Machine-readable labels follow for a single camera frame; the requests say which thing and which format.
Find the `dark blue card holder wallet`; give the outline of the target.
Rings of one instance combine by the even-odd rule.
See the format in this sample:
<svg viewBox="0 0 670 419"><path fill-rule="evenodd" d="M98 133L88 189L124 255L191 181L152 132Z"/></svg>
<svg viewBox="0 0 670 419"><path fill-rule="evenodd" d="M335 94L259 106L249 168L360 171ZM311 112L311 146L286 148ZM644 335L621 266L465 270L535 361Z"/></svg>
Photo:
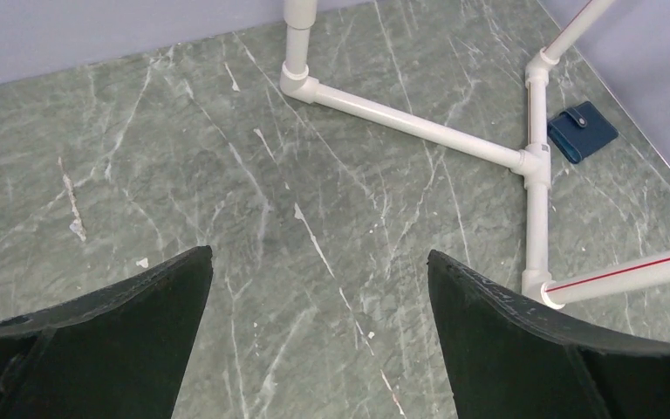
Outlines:
<svg viewBox="0 0 670 419"><path fill-rule="evenodd" d="M617 139L619 131L590 101L585 101L550 119L547 135L570 163L579 164Z"/></svg>

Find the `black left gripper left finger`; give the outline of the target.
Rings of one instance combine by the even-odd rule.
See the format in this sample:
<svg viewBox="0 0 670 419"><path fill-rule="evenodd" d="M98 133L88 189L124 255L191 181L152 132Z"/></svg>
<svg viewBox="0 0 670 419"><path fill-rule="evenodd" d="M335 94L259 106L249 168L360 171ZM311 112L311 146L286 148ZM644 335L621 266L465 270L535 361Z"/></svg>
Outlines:
<svg viewBox="0 0 670 419"><path fill-rule="evenodd" d="M169 418L213 279L198 246L0 322L0 418Z"/></svg>

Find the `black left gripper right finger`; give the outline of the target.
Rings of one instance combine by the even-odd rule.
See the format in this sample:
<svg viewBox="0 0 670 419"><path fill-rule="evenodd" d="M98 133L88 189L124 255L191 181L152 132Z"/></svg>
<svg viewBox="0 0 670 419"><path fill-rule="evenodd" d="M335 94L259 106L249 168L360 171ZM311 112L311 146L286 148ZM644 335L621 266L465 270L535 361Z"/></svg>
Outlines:
<svg viewBox="0 0 670 419"><path fill-rule="evenodd" d="M575 319L440 251L427 268L460 418L670 418L670 342Z"/></svg>

